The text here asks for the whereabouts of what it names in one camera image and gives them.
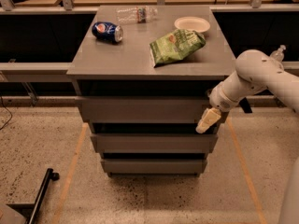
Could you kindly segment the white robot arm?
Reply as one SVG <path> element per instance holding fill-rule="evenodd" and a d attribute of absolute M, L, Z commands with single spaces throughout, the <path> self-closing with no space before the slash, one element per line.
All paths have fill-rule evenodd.
<path fill-rule="evenodd" d="M 235 60 L 235 70 L 209 94 L 210 107 L 198 121 L 196 131 L 204 133 L 240 102 L 261 91 L 271 91 L 278 100 L 299 114 L 299 76 L 284 70 L 284 47 L 266 55 L 257 49 L 242 52 Z M 278 224 L 299 222 L 299 159 L 292 166 Z"/>

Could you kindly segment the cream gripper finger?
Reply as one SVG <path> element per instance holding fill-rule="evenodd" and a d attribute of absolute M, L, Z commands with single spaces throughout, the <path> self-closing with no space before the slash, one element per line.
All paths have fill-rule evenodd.
<path fill-rule="evenodd" d="M 217 121 L 219 121 L 221 118 L 221 112 L 217 108 L 207 108 L 201 119 L 199 120 L 196 131 L 198 133 L 204 133 L 207 131 L 212 125 L 214 125 Z"/>

